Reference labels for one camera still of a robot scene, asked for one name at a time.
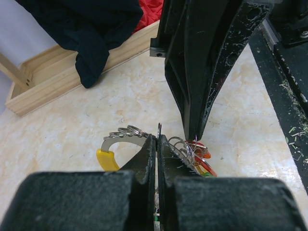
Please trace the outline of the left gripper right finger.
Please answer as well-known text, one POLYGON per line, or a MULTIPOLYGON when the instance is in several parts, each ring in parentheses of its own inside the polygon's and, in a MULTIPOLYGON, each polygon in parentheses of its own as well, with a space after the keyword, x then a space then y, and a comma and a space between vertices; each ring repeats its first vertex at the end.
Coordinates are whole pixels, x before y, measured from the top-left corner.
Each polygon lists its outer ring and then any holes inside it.
POLYGON ((157 140, 158 193, 160 209, 160 229, 162 231, 179 231, 178 197, 174 182, 177 178, 199 177, 173 153, 165 135, 157 140))

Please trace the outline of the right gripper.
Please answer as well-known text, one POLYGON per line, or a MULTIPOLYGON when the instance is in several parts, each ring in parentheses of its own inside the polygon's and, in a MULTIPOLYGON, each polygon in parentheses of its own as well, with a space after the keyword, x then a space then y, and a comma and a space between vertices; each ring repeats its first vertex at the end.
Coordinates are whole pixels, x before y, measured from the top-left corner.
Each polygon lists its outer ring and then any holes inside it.
POLYGON ((271 0, 230 0, 219 18, 210 52, 209 1, 166 0, 150 56, 165 57, 165 76, 187 140, 203 136, 214 101, 271 0))

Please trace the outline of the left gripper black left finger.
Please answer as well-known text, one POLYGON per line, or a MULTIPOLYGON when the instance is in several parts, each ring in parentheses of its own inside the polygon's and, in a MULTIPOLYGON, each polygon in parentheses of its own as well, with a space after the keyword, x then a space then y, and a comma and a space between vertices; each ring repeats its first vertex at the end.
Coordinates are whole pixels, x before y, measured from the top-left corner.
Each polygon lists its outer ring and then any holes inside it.
POLYGON ((150 134, 140 151, 121 167, 134 173, 126 231, 154 230, 155 154, 156 139, 150 134))

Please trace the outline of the bunch of tagged keys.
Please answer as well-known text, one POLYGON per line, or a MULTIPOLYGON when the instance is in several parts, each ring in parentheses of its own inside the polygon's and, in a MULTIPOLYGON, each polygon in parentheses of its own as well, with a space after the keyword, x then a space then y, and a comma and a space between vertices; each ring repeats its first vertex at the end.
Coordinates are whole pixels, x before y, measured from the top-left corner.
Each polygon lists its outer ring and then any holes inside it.
POLYGON ((211 158, 211 154, 203 144, 196 141, 185 141, 179 137, 171 137, 167 140, 173 153, 200 177, 217 176, 217 173, 206 161, 211 158))

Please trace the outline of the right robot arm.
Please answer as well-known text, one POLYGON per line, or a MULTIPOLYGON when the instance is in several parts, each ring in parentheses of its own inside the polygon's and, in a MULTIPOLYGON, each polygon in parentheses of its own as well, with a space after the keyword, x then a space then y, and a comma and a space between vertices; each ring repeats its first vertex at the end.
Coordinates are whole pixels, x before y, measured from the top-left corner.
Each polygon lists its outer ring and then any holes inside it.
POLYGON ((302 42, 305 0, 166 0, 150 55, 163 57, 185 138, 200 140, 229 72, 265 20, 282 42, 302 42))

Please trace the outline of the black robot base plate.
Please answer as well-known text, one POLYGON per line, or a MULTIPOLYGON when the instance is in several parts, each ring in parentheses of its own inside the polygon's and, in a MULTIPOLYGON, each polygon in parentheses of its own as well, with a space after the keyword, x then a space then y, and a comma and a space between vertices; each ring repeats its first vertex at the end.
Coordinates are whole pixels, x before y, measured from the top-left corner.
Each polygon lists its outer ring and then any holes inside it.
POLYGON ((282 128, 285 142, 307 191, 308 117, 301 109, 300 101, 295 96, 261 29, 255 31, 249 45, 282 128))

